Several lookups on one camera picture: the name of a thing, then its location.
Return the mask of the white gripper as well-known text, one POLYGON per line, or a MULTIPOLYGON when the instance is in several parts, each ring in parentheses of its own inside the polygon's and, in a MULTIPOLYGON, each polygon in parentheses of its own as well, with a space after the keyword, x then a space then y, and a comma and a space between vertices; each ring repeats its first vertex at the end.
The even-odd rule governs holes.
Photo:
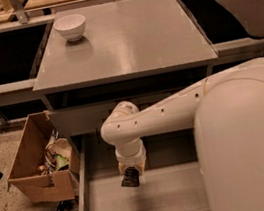
POLYGON ((126 167, 132 166, 136 166, 136 170, 143 174, 146 167, 146 148, 144 148, 142 140, 136 138, 127 143, 118 144, 115 150, 120 174, 124 175, 126 167))

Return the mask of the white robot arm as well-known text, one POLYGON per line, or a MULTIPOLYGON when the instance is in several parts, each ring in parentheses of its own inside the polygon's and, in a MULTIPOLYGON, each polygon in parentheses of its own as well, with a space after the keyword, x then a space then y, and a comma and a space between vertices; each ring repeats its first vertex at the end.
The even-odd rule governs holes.
POLYGON ((264 211, 264 57, 144 110, 121 102, 101 128, 120 170, 143 164, 142 138, 193 128, 210 211, 264 211))

